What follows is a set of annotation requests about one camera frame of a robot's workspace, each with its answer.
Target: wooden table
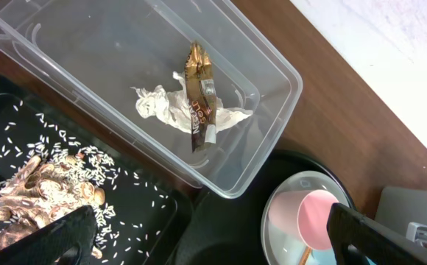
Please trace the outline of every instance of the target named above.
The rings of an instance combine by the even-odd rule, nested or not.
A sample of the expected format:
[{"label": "wooden table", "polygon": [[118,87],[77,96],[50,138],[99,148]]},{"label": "wooden table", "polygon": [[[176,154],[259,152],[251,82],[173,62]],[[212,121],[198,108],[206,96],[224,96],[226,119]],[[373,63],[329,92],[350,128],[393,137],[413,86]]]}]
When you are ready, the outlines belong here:
[{"label": "wooden table", "polygon": [[[427,149],[292,3],[233,2],[303,78],[302,96],[277,148],[321,160],[344,183],[358,209],[370,217],[384,186],[427,190]],[[118,151],[152,164],[1,52],[0,74],[62,109]],[[160,173],[187,195],[196,194],[176,177]]]}]

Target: clear plastic container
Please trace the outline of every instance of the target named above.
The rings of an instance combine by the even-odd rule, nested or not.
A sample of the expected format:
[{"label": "clear plastic container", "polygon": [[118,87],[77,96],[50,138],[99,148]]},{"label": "clear plastic container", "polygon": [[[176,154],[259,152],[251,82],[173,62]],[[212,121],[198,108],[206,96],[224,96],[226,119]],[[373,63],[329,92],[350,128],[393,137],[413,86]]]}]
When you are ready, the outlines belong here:
[{"label": "clear plastic container", "polygon": [[[191,152],[191,136],[143,119],[129,87],[182,89],[189,45],[213,61],[224,107],[253,115]],[[302,91],[297,71],[227,0],[0,1],[0,50],[194,187],[239,197],[267,159]]]}]

